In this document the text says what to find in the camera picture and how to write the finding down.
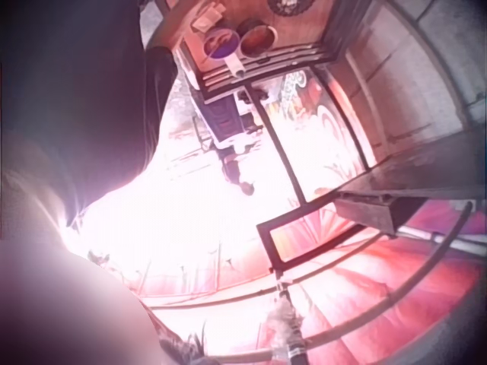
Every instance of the metal frame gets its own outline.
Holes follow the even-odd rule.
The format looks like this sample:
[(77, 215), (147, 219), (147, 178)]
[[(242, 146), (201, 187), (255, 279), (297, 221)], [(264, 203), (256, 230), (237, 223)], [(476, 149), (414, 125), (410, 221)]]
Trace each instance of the metal frame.
[[(452, 227), (449, 234), (445, 237), (444, 241), (436, 250), (429, 256), (426, 262), (421, 266), (408, 280), (406, 280), (399, 288), (394, 292), (389, 293), (382, 301), (369, 308), (361, 315), (350, 319), (340, 325), (337, 325), (327, 331), (305, 338), (307, 343), (307, 349), (311, 350), (319, 346), (323, 346), (330, 342), (336, 341), (339, 338), (347, 335), (356, 329), (361, 328), (370, 321), (376, 319), (382, 313), (386, 312), (392, 306), (396, 305), (402, 298), (404, 298), (421, 280), (425, 278), (427, 274), (438, 264), (444, 255), (450, 248), (450, 244), (458, 236), (461, 229), (467, 222), (473, 205), (469, 202), (463, 209), (462, 214), (458, 218), (455, 225)], [(272, 359), (271, 349), (262, 349), (257, 351), (249, 351), (242, 354), (224, 355), (224, 356), (212, 356), (212, 358), (220, 361), (221, 363), (259, 363), (270, 361)]]
[[(329, 22), (318, 43), (274, 49), (257, 59), (242, 59), (247, 72), (244, 78), (234, 77), (227, 66), (201, 72), (183, 41), (182, 57), (196, 76), (200, 92), (206, 103), (211, 103), (241, 89), (245, 84), (273, 78), (298, 68), (336, 61), (345, 51), (369, 9), (372, 0), (335, 0)], [(167, 0), (156, 0), (163, 16), (170, 7)]]

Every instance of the tiled wall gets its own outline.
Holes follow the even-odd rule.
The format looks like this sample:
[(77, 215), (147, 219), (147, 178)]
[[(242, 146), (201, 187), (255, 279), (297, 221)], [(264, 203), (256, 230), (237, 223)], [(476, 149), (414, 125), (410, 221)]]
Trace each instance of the tiled wall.
[[(463, 87), (460, 87), (454, 77), (442, 72), (446, 69), (443, 67), (446, 62), (439, 52), (431, 50), (433, 46), (428, 40), (425, 41), (425, 35), (418, 30), (414, 19), (419, 19), (420, 24), (430, 21), (438, 25), (437, 21), (429, 18), (435, 2), (431, 5), (429, 0), (396, 2), (403, 3), (401, 12), (390, 5), (376, 4), (358, 39), (350, 47), (377, 104), (391, 152), (461, 130), (470, 116), (464, 98), (477, 98), (477, 91), (482, 85), (482, 76), (476, 77), (472, 73), (472, 65), (476, 59), (479, 60), (478, 56), (463, 56), (464, 63), (471, 66), (465, 73), (470, 78), (476, 78), (476, 81), (463, 80)], [(450, 41), (451, 48), (456, 46), (453, 40)], [(368, 103), (347, 61), (342, 59), (330, 66), (329, 71), (349, 96), (374, 147), (374, 153), (380, 159), (384, 155), (384, 148)]]

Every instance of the pipe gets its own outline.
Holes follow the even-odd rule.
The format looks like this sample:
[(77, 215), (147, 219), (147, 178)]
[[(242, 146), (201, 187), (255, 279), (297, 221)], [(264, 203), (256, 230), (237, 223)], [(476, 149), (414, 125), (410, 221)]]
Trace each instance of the pipe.
[[(371, 307), (369, 310), (362, 313), (360, 316), (355, 317), (347, 322), (342, 323), (328, 331), (321, 332), (317, 335), (310, 336), (306, 338), (308, 343), (307, 349), (317, 348), (335, 341), (349, 332), (361, 328), (373, 319), (376, 319), (382, 313), (386, 312), (396, 303), (398, 303), (402, 298), (404, 298), (407, 293), (409, 293), (419, 282), (425, 278), (427, 274), (440, 262), (444, 257), (445, 253), (450, 248), (450, 244), (458, 236), (458, 233), (465, 225), (469, 218), (470, 212), (472, 211), (473, 205), (468, 202), (462, 211), (462, 214), (458, 218), (454, 227), (451, 229), (448, 235), (444, 238), (443, 242), (436, 248), (436, 250), (429, 256), (428, 260), (423, 264), (417, 272), (415, 272), (408, 280), (406, 280), (403, 285), (392, 292), (388, 297), (384, 298), (382, 301), (377, 303), (375, 306)], [(211, 356), (221, 363), (259, 363), (270, 361), (272, 359), (272, 350), (265, 348), (258, 351), (248, 351), (246, 353), (227, 355), (227, 356)]]
[(274, 144), (274, 147), (277, 150), (279, 157), (281, 158), (282, 164), (284, 165), (286, 173), (288, 173), (289, 180), (291, 181), (294, 193), (296, 194), (296, 198), (299, 201), (299, 205), (301, 206), (306, 205), (307, 202), (306, 202), (306, 198), (304, 197), (303, 189), (299, 184), (298, 178), (296, 177), (296, 174), (292, 168), (288, 155), (286, 154), (284, 148), (282, 147), (281, 141), (279, 140), (279, 137), (275, 132), (274, 126), (272, 125), (271, 119), (269, 118), (269, 114), (267, 114), (266, 109), (264, 109), (263, 105), (261, 104), (260, 99), (258, 98), (255, 90), (252, 87), (252, 84), (247, 83), (244, 86), (245, 86), (245, 91), (249, 96), (249, 99), (252, 101), (252, 104), (256, 107), (256, 111), (259, 114), (259, 117), (261, 118), (263, 125), (266, 127), (267, 132), (269, 133), (272, 143)]
[[(397, 230), (397, 236), (420, 239), (425, 241), (430, 241), (434, 243), (443, 243), (445, 235), (435, 232), (427, 232), (425, 230), (419, 230), (417, 228), (402, 226)], [(487, 246), (484, 243), (475, 243), (475, 241), (466, 240), (462, 237), (457, 237), (451, 243), (452, 249), (457, 249), (459, 251), (468, 252), (476, 256), (486, 257), (487, 256)]]

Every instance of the person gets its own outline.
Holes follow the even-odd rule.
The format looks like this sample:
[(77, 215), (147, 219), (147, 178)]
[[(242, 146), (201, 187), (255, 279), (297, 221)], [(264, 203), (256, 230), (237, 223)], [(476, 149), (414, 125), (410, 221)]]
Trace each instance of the person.
[(146, 4), (2, 2), (3, 238), (60, 240), (58, 227), (151, 161), (173, 51), (205, 0), (179, 0), (144, 48)]
[(236, 160), (235, 147), (217, 148), (215, 143), (210, 144), (210, 149), (215, 151), (221, 162), (221, 171), (225, 179), (233, 185), (239, 186), (243, 194), (251, 196), (255, 192), (253, 184), (240, 181), (240, 167)]
[(179, 0), (144, 48), (145, 3), (1, 3), (5, 361), (161, 363), (141, 360), (150, 320), (134, 296), (67, 252), (62, 235), (152, 159), (177, 76), (173, 51), (205, 1)]

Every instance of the metal bar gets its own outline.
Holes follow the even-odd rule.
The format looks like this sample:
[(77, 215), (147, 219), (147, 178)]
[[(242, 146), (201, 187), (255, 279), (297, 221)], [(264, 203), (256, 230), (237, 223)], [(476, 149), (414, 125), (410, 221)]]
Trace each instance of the metal bar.
[(218, 244), (218, 251), (216, 255), (216, 274), (215, 274), (215, 291), (218, 291), (220, 287), (220, 260), (221, 260), (221, 242)]
[(218, 89), (208, 91), (205, 88), (201, 89), (203, 99), (205, 100), (205, 103), (212, 103), (216, 100), (221, 99), (222, 97), (227, 97), (228, 95), (232, 95), (233, 92), (236, 90), (243, 89), (246, 84), (252, 84), (253, 82), (258, 82), (258, 81), (267, 81), (272, 78), (276, 78), (278, 76), (287, 74), (289, 72), (301, 70), (302, 68), (306, 68), (311, 65), (319, 65), (320, 63), (326, 63), (326, 62), (331, 62), (333, 59), (318, 59), (318, 60), (312, 60), (308, 62), (304, 62), (301, 64), (296, 64), (296, 65), (287, 65), (282, 68), (277, 68), (275, 70), (268, 71), (266, 73), (263, 73), (261, 75), (255, 75), (251, 78), (246, 78), (246, 79), (239, 79), (238, 81), (235, 81), (233, 84), (228, 84), (222, 87), (219, 87)]
[(142, 289), (144, 288), (145, 281), (147, 280), (147, 277), (149, 274), (149, 269), (151, 268), (151, 264), (152, 264), (152, 261), (149, 260), (149, 262), (147, 263), (147, 267), (145, 268), (145, 272), (144, 272), (144, 276), (142, 277), (142, 281), (137, 288), (137, 295), (140, 295), (140, 293), (142, 292)]
[(355, 134), (352, 124), (350, 123), (349, 118), (347, 117), (345, 111), (343, 110), (339, 101), (336, 99), (336, 96), (333, 93), (333, 91), (328, 86), (328, 82), (326, 82), (326, 80), (321, 76), (321, 73), (317, 70), (316, 67), (311, 66), (310, 71), (313, 73), (314, 77), (318, 80), (321, 87), (323, 87), (325, 91), (328, 93), (329, 98), (331, 99), (333, 104), (335, 104), (335, 108), (338, 110), (338, 113), (342, 117), (343, 122), (347, 127), (350, 136), (352, 137), (355, 148), (357, 148), (358, 156), (360, 157), (362, 166), (364, 167), (365, 171), (369, 171), (371, 168), (368, 166), (367, 158), (365, 158), (365, 153), (364, 150), (362, 149), (362, 146), (360, 145), (360, 141), (358, 140), (357, 135)]
[(255, 90), (252, 88), (251, 84), (245, 84), (245, 91), (249, 95), (250, 100), (252, 101), (252, 104), (256, 107), (257, 113), (259, 114), (263, 125), (266, 127), (267, 132), (269, 133), (270, 138), (272, 139), (272, 143), (274, 144), (275, 149), (277, 150), (282, 163), (284, 164), (284, 168), (286, 169), (286, 173), (288, 173), (289, 179), (291, 180), (291, 184), (294, 190), (294, 193), (296, 194), (296, 197), (298, 198), (299, 204), (300, 205), (305, 205), (306, 204), (306, 198), (304, 197), (303, 190), (301, 186), (299, 185), (298, 178), (296, 177), (296, 174), (294, 173), (291, 162), (288, 159), (288, 155), (284, 151), (284, 148), (282, 147), (281, 141), (279, 140), (279, 137), (277, 136), (277, 133), (275, 132), (274, 126), (271, 123), (271, 119), (269, 118), (269, 115), (266, 112), (266, 109), (262, 106), (260, 103), (259, 97), (256, 95)]
[[(420, 239), (424, 241), (443, 243), (445, 235), (435, 232), (427, 232), (425, 230), (419, 230), (417, 228), (402, 226), (397, 230), (397, 236), (407, 237), (413, 239)], [(487, 256), (487, 246), (483, 243), (475, 244), (472, 241), (464, 240), (461, 237), (457, 237), (451, 243), (452, 249), (457, 249), (459, 251), (468, 252), (472, 255), (486, 257)]]
[(233, 75), (228, 75), (229, 77), (223, 77), (221, 80), (207, 80), (205, 82), (205, 86), (208, 88), (208, 91), (213, 91), (220, 87), (234, 84), (237, 81), (245, 81), (249, 78), (256, 77), (257, 75), (265, 74), (266, 72), (279, 70), (280, 68), (284, 68), (288, 65), (302, 65), (305, 62), (321, 60), (322, 62), (329, 62), (334, 60), (333, 55), (328, 52), (328, 50), (319, 50), (315, 53), (310, 55), (288, 55), (279, 59), (275, 62), (269, 62), (265, 65), (258, 65), (254, 68), (246, 68), (245, 75), (242, 78), (236, 78)]
[(342, 232), (338, 236), (333, 237), (331, 240), (329, 240), (328, 242), (324, 243), (321, 246), (318, 246), (316, 249), (312, 249), (311, 251), (306, 252), (305, 254), (303, 254), (301, 256), (295, 257), (295, 258), (293, 258), (287, 262), (283, 262), (281, 260), (281, 258), (279, 257), (279, 253), (278, 253), (277, 259), (275, 256), (269, 257), (269, 259), (271, 260), (271, 263), (272, 263), (272, 268), (287, 271), (287, 270), (290, 270), (296, 266), (304, 264), (305, 262), (308, 262), (308, 261), (314, 259), (315, 257), (325, 253), (326, 251), (330, 251), (331, 249), (334, 249), (338, 245), (341, 245), (346, 240), (349, 240), (355, 234), (361, 232), (365, 228), (366, 227), (362, 226), (361, 224), (354, 224), (349, 229), (347, 229), (345, 232)]
[[(245, 67), (245, 73), (247, 75), (252, 75), (256, 71), (261, 71), (263, 68), (271, 68), (275, 67), (276, 65), (282, 65), (288, 62), (302, 62), (302, 61), (307, 61), (310, 57), (316, 57), (316, 56), (328, 56), (329, 55), (329, 50), (328, 49), (323, 49), (323, 48), (308, 48), (308, 49), (300, 49), (298, 51), (294, 52), (287, 52), (283, 53), (278, 56), (267, 56), (263, 60), (267, 60), (267, 62), (263, 63), (263, 60), (258, 61), (252, 61), (249, 62), (247, 65), (244, 65)], [(231, 74), (230, 71), (225, 71), (220, 73), (219, 75), (213, 75), (210, 78), (206, 78), (203, 76), (203, 80), (206, 86), (211, 87), (215, 84), (218, 83), (223, 83), (226, 80), (230, 79), (235, 79), (235, 77)]]
[[(366, 240), (364, 243), (359, 245), (358, 247), (354, 248), (352, 251), (346, 253), (342, 257), (338, 258), (337, 260), (330, 262), (316, 270), (313, 270), (312, 272), (309, 272), (303, 276), (300, 276), (299, 278), (295, 278), (292, 283), (289, 284), (289, 286), (300, 284), (303, 281), (306, 281), (318, 274), (321, 274), (322, 272), (325, 272), (326, 270), (330, 270), (331, 268), (334, 268), (338, 264), (344, 262), (346, 259), (349, 259), (350, 257), (360, 253), (364, 249), (367, 249), (371, 244), (377, 242), (381, 237), (383, 236), (382, 233), (378, 233), (369, 240)], [(206, 303), (195, 303), (195, 304), (180, 304), (180, 305), (164, 305), (164, 306), (151, 306), (153, 310), (175, 310), (175, 309), (195, 309), (195, 308), (203, 308), (207, 306), (221, 306), (224, 304), (229, 304), (229, 303), (236, 303), (240, 302), (243, 300), (248, 300), (252, 299), (255, 297), (261, 297), (262, 295), (267, 295), (267, 294), (272, 294), (277, 291), (277, 288), (275, 286), (272, 287), (267, 287), (266, 289), (262, 289), (259, 291), (254, 291), (253, 293), (248, 293), (244, 295), (240, 295), (238, 297), (232, 297), (228, 299), (223, 299), (223, 300), (214, 300), (212, 302), (206, 302)]]
[[(300, 52), (308, 49), (319, 49), (320, 47), (323, 47), (323, 45), (320, 43), (308, 43), (308, 44), (300, 44), (299, 46), (287, 46), (287, 47), (274, 48), (271, 51), (267, 52), (265, 56), (261, 56), (258, 59), (242, 58), (240, 61), (244, 66), (253, 63), (260, 64), (263, 61), (263, 59), (281, 56), (283, 54), (287, 54), (290, 52)], [(211, 71), (205, 72), (202, 78), (203, 80), (208, 80), (210, 78), (213, 78), (215, 76), (218, 76), (226, 72), (230, 73), (230, 70), (228, 70), (228, 67), (224, 65), (224, 66), (214, 68)]]
[[(284, 275), (283, 271), (275, 272), (275, 279), (278, 281), (279, 296), (284, 297), (292, 305), (291, 295), (288, 290), (288, 284), (279, 282)], [(296, 321), (296, 315), (294, 313), (294, 318), (288, 319), (288, 325), (290, 325), (292, 330), (293, 341), (287, 343), (288, 359), (291, 365), (308, 365), (310, 361), (307, 358), (306, 344), (304, 343), (303, 334), (301, 332), (301, 327)]]
[[(454, 227), (449, 234), (445, 237), (444, 242), (429, 256), (425, 264), (417, 272), (415, 272), (403, 285), (392, 292), (387, 298), (380, 301), (369, 310), (362, 313), (360, 316), (355, 317), (347, 322), (342, 323), (328, 331), (321, 332), (317, 335), (306, 338), (307, 349), (311, 350), (324, 344), (328, 344), (332, 341), (336, 341), (339, 338), (353, 332), (356, 329), (361, 328), (373, 319), (376, 319), (382, 313), (386, 312), (392, 306), (396, 305), (407, 293), (409, 293), (421, 280), (425, 278), (427, 274), (440, 262), (445, 253), (448, 251), (450, 244), (457, 237), (462, 227), (465, 225), (470, 212), (472, 211), (472, 203), (469, 202), (463, 209), (462, 214), (458, 218)], [(211, 358), (220, 361), (221, 363), (259, 363), (270, 361), (272, 359), (271, 349), (261, 349), (258, 351), (248, 351), (241, 354), (224, 355), (224, 356), (211, 356)]]

